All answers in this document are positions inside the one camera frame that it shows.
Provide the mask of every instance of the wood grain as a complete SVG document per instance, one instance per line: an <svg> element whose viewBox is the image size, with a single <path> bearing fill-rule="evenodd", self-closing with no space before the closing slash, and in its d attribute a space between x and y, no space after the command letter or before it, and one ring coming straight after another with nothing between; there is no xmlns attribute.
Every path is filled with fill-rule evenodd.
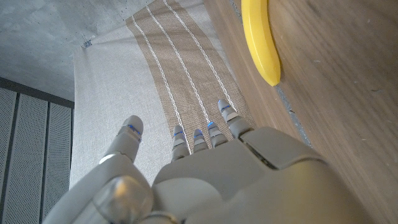
<svg viewBox="0 0 398 224"><path fill-rule="evenodd" d="M242 42L244 40L243 26L235 16L232 8L224 7L221 3L221 1L205 1L205 6L212 21L215 19L214 15L219 13L224 15L221 17L217 16L219 23L214 24L215 29L254 122L256 122L258 127L270 126L296 139L301 139L288 112L279 99L278 92L275 88L269 86L256 70L250 57L249 49L246 43Z"/></svg>
<svg viewBox="0 0 398 224"><path fill-rule="evenodd" d="M205 5L231 54L227 49L245 40L242 29L225 28L238 26L229 1ZM398 223L398 2L269 0L269 19L280 86L312 146L375 221ZM243 51L234 57L248 60ZM236 76L246 100L255 100L254 78Z"/></svg>

